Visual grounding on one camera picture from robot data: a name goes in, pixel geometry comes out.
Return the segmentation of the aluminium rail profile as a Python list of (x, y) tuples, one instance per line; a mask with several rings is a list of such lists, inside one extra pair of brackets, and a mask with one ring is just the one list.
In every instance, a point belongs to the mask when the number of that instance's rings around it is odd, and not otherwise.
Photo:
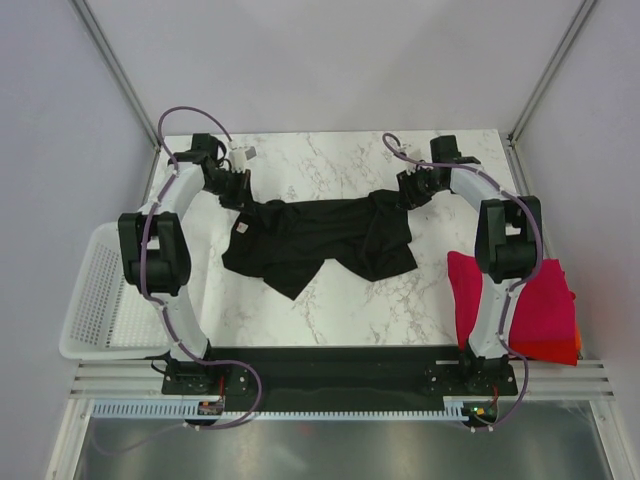
[[(76, 370), (72, 399), (151, 399), (161, 395), (163, 380), (149, 360), (82, 362)], [(584, 360), (575, 367), (529, 364), (527, 400), (611, 400), (614, 390), (605, 365)]]

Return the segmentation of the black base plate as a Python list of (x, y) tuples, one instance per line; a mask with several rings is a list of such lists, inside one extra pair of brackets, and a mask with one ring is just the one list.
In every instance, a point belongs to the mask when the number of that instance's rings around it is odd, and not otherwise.
[(229, 347), (208, 365), (169, 359), (165, 395), (220, 394), (277, 406), (430, 406), (447, 397), (514, 396), (506, 358), (471, 360), (455, 346)]

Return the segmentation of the black t shirt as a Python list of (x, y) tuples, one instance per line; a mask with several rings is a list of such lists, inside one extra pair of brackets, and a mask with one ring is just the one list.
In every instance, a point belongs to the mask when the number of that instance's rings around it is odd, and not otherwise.
[(355, 199), (257, 203), (237, 217), (223, 265), (291, 300), (327, 260), (370, 282), (410, 272), (417, 268), (412, 234), (397, 202), (396, 191), (376, 190)]

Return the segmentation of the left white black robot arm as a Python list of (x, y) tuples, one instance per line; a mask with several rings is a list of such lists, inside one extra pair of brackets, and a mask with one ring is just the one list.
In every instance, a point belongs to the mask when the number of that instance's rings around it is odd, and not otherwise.
[(185, 370), (185, 382), (198, 393), (208, 393), (218, 385), (220, 371), (204, 360), (209, 340), (187, 291), (192, 260), (182, 219), (201, 192), (218, 196), (235, 210), (250, 206), (248, 162), (256, 157), (256, 149), (195, 134), (190, 149), (168, 155), (156, 192), (138, 211), (124, 213), (117, 221), (122, 268), (126, 282), (156, 310), (171, 357), (193, 361)]

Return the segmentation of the white plastic basket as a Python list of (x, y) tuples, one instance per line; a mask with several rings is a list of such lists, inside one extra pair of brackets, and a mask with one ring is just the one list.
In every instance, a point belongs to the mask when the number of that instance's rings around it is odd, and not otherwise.
[(154, 307), (125, 279), (117, 224), (100, 225), (91, 235), (69, 302), (61, 355), (111, 361), (159, 356), (169, 349)]

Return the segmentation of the orange folded t shirt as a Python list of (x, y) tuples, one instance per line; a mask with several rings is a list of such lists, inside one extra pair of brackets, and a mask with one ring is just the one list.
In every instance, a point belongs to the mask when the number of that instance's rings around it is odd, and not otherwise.
[(578, 325), (576, 324), (575, 327), (575, 348), (577, 352), (580, 352), (582, 349), (582, 337), (581, 337), (581, 333), (580, 333), (580, 329), (578, 327)]

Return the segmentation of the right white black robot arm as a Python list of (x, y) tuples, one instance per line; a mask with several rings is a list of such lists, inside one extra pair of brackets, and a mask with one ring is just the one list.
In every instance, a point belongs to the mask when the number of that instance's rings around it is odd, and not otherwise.
[(407, 155), (391, 133), (385, 133), (382, 141), (393, 156), (409, 164), (397, 175), (400, 208), (419, 208), (436, 194), (449, 191), (478, 214), (474, 257), (483, 280), (476, 321), (468, 337), (474, 359), (458, 368), (457, 377), (465, 391), (481, 393), (494, 381), (494, 371), (485, 360), (514, 353), (508, 337), (516, 304), (524, 286), (542, 267), (540, 203), (507, 191), (477, 158), (459, 151), (453, 135), (430, 142), (430, 163)]

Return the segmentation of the magenta folded t shirt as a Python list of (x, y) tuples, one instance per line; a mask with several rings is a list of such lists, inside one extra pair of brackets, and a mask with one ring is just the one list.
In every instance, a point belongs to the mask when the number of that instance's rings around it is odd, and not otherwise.
[[(448, 278), (455, 301), (455, 325), (459, 345), (464, 345), (476, 322), (483, 279), (472, 256), (447, 254)], [(518, 299), (509, 340), (544, 341), (575, 338), (575, 294), (557, 259), (545, 259), (540, 273)]]

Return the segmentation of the aluminium frame post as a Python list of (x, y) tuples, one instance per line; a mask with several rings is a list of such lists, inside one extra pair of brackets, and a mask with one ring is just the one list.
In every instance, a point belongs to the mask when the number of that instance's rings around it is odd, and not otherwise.
[(69, 4), (78, 16), (91, 42), (99, 53), (101, 60), (115, 81), (118, 90), (136, 118), (137, 123), (144, 131), (149, 142), (155, 149), (158, 149), (160, 140), (156, 127), (152, 123), (133, 83), (127, 75), (89, 2), (86, 0), (70, 0)]
[(546, 92), (551, 87), (554, 79), (559, 74), (561, 67), (570, 55), (573, 47), (578, 42), (583, 29), (598, 5), (598, 0), (582, 0), (579, 2), (578, 8), (555, 46), (531, 94), (528, 96), (522, 110), (517, 116), (513, 127), (505, 135), (507, 145), (510, 148), (514, 149), (518, 140), (522, 137), (531, 118), (538, 109)]

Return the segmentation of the left aluminium frame post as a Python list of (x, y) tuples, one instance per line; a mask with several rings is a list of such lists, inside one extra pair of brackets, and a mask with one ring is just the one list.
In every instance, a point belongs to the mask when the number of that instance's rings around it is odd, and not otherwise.
[(91, 42), (99, 53), (101, 60), (115, 81), (118, 90), (136, 118), (137, 123), (144, 131), (149, 142), (155, 149), (158, 149), (160, 140), (156, 127), (152, 123), (133, 83), (127, 75), (89, 2), (86, 0), (70, 0), (69, 4), (78, 16)]

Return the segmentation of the right aluminium frame post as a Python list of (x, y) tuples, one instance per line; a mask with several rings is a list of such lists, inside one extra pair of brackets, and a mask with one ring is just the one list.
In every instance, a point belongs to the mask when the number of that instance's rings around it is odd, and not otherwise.
[(522, 110), (517, 116), (513, 127), (505, 135), (507, 145), (510, 148), (514, 149), (518, 140), (522, 137), (531, 118), (538, 109), (546, 92), (551, 87), (554, 79), (559, 74), (561, 67), (570, 55), (573, 47), (578, 42), (583, 29), (598, 5), (598, 0), (582, 0), (579, 2), (578, 8), (555, 46), (531, 94), (528, 96)]

